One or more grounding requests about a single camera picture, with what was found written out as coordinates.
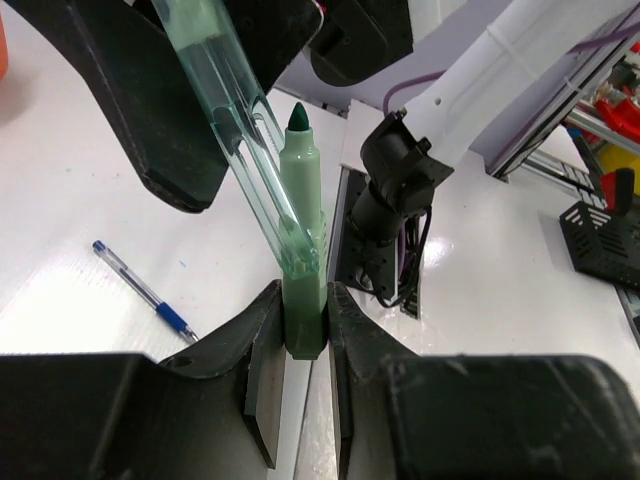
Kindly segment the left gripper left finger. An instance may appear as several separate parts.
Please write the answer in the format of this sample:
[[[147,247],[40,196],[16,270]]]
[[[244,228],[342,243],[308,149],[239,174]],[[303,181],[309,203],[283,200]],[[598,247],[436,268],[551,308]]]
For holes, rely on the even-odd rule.
[[[139,353],[1,360],[5,479],[263,479],[277,461],[285,370],[271,282],[202,340]]]

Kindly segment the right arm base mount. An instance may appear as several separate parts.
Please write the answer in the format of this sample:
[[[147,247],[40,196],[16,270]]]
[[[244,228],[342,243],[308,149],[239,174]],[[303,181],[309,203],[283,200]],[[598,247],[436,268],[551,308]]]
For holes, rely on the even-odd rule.
[[[343,165],[331,226],[328,279],[338,281],[385,308],[398,307],[412,319],[419,318],[420,264],[414,260],[420,246],[420,230],[413,228],[403,248],[396,241],[380,244],[359,236],[351,222],[351,212],[360,197],[369,195],[368,176]]]

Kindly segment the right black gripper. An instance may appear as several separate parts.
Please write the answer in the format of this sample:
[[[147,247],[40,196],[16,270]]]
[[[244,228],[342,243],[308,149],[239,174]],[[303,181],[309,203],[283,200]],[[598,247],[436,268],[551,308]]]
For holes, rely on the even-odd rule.
[[[309,62],[317,77],[332,86],[363,82],[413,52],[406,0],[227,0],[224,4],[265,93],[310,41]]]

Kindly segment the green marker pen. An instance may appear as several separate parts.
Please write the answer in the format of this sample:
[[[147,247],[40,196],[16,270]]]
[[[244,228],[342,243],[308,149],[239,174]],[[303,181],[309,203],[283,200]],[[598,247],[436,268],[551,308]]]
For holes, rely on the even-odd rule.
[[[293,359],[314,361],[327,342],[326,216],[321,155],[300,102],[290,114],[279,157],[281,178],[296,215],[282,223],[289,230],[296,254],[282,278],[285,346]]]

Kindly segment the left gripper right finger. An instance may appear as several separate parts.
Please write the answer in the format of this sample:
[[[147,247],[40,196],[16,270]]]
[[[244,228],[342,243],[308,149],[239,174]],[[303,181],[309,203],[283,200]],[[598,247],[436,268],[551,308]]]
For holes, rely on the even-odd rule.
[[[342,479],[635,479],[639,410],[583,355],[420,356],[327,293]]]

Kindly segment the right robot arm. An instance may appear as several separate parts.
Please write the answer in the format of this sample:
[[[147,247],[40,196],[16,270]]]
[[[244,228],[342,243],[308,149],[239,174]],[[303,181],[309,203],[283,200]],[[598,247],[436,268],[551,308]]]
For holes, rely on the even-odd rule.
[[[212,124],[237,101],[244,123],[279,75],[324,35],[315,1],[15,1],[13,10],[85,80],[145,188],[190,214],[209,208],[244,127]],[[629,1],[514,1],[460,58],[366,141],[394,208],[416,198],[387,166],[455,165],[481,131]]]

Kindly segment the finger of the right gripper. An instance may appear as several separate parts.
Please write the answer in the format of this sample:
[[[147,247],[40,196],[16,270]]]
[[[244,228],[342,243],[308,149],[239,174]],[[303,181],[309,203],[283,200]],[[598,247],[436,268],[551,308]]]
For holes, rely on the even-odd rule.
[[[12,1],[83,78],[144,187],[191,214],[213,203],[221,147],[168,38],[124,1]]]

